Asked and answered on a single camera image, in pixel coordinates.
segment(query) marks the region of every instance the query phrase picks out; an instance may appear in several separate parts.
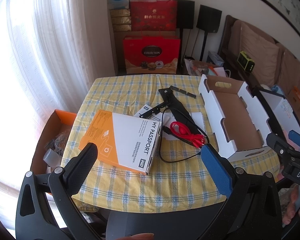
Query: speaker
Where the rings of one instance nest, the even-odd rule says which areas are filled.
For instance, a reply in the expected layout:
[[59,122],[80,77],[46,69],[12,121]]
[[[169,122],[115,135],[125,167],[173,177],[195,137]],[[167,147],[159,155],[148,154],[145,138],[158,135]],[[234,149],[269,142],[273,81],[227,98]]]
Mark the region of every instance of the speaker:
[[193,29],[194,24],[194,1],[177,1],[177,28]]
[[200,5],[197,28],[207,33],[217,33],[220,26],[222,11]]

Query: white sheer curtain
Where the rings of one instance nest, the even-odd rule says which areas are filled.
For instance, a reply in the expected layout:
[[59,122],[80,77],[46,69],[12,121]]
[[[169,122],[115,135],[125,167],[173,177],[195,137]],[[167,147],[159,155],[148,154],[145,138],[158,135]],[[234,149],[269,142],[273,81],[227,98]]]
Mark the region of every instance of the white sheer curtain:
[[55,109],[114,76],[106,0],[0,0],[0,220],[14,230],[26,171]]

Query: blue box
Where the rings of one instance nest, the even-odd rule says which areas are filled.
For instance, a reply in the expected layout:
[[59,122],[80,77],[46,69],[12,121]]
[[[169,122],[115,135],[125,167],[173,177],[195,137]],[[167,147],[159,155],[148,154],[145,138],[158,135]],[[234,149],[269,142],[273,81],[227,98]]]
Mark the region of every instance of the blue box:
[[214,51],[208,51],[207,63],[217,65],[219,67],[223,66],[223,59]]

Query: red cable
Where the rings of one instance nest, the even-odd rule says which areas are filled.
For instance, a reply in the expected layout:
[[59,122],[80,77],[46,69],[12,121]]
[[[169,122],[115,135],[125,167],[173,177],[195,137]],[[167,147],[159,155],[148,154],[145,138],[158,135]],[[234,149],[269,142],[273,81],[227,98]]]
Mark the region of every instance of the red cable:
[[[175,130],[176,125],[179,126],[179,132]],[[189,128],[181,122],[172,122],[170,125],[170,130],[174,135],[186,139],[188,141],[191,141],[192,144],[197,148],[200,148],[202,145],[206,143],[206,139],[204,135],[191,133]]]

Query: white wall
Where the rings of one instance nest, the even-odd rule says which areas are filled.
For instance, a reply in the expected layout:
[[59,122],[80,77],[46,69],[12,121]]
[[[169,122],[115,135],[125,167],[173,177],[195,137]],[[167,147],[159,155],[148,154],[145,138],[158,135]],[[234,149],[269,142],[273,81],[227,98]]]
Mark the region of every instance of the white wall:
[[[294,29],[277,14],[272,8],[261,0],[194,0],[195,1],[195,19],[197,22],[200,4],[207,5],[222,11],[221,23],[218,33],[209,33],[203,59],[207,58],[208,50],[217,51],[222,36],[226,15],[249,22],[261,30],[265,31],[286,48],[288,48],[300,60],[300,37]],[[191,31],[186,54],[189,56],[194,44],[197,28]],[[186,44],[188,30],[184,31],[184,43]],[[199,59],[204,32],[200,31],[197,44],[194,48],[193,57]]]

